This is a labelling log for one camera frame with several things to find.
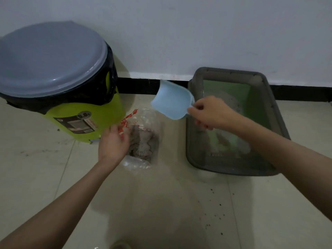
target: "floor tile grout line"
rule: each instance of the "floor tile grout line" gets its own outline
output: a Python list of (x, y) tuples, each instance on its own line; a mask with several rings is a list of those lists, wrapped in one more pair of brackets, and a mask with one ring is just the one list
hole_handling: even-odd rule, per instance
[(73, 143), (73, 145), (72, 145), (72, 147), (71, 147), (71, 149), (70, 149), (70, 152), (69, 152), (69, 155), (68, 155), (68, 159), (67, 159), (66, 165), (64, 166), (64, 169), (63, 169), (63, 172), (62, 172), (62, 175), (61, 175), (61, 178), (60, 178), (60, 181), (59, 181), (58, 187), (57, 187), (57, 189), (56, 189), (56, 193), (55, 193), (55, 195), (54, 195), (53, 200), (55, 200), (56, 195), (58, 194), (58, 191), (59, 191), (59, 188), (60, 188), (60, 184), (61, 184), (61, 181), (62, 181), (62, 178), (63, 178), (64, 172), (66, 171), (66, 168), (67, 168), (67, 165), (68, 165), (68, 162), (69, 162), (69, 158), (70, 158), (70, 155), (71, 155), (71, 153), (72, 153), (72, 151), (73, 151), (73, 148), (74, 148), (75, 142), (76, 142), (76, 140), (74, 140), (74, 143)]
[(234, 215), (234, 219), (235, 219), (235, 226), (236, 226), (237, 237), (239, 238), (240, 249), (242, 249), (241, 239), (240, 239), (240, 233), (239, 233), (239, 228), (238, 228), (238, 226), (237, 226), (236, 215), (235, 215), (235, 210), (234, 210), (234, 205), (233, 205), (233, 200), (232, 200), (232, 194), (231, 194), (231, 192), (230, 192), (230, 187), (229, 187), (228, 175), (226, 176), (226, 180), (227, 180), (227, 187), (228, 187), (228, 192), (229, 192), (230, 202), (231, 202), (231, 204), (232, 204), (233, 215)]

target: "hand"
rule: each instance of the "hand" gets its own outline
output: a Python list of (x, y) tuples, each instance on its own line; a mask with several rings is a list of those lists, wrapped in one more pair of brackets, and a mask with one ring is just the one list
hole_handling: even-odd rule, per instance
[(193, 107), (188, 108), (188, 113), (196, 119), (196, 125), (209, 130), (214, 128), (229, 130), (241, 117), (222, 99), (215, 96), (197, 100)]
[(112, 166), (118, 166), (129, 149), (129, 135), (119, 135), (118, 126), (107, 127), (102, 133), (98, 148), (98, 161)]

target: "light blue litter scoop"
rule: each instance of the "light blue litter scoop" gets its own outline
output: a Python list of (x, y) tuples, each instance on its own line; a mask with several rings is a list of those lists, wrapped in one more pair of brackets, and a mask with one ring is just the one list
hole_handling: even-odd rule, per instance
[(160, 80), (158, 93), (151, 101), (151, 106), (171, 119), (181, 119), (194, 103), (195, 99), (188, 89), (168, 80)]

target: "black baseboard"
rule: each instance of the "black baseboard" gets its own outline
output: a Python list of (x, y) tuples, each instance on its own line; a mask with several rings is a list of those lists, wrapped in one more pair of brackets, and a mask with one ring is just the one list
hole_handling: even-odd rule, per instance
[[(188, 81), (172, 81), (185, 88)], [(160, 80), (157, 79), (131, 79), (118, 78), (117, 87), (119, 93), (124, 94), (152, 94), (158, 92)], [(310, 87), (310, 86), (277, 86), (271, 85), (276, 100), (297, 101), (332, 101), (332, 87)]]

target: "gray trash can lid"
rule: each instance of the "gray trash can lid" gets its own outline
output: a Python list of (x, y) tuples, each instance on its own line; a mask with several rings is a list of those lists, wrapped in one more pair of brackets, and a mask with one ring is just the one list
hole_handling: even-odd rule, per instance
[(35, 98), (68, 91), (96, 74), (106, 57), (102, 37), (72, 21), (18, 29), (0, 38), (0, 93)]

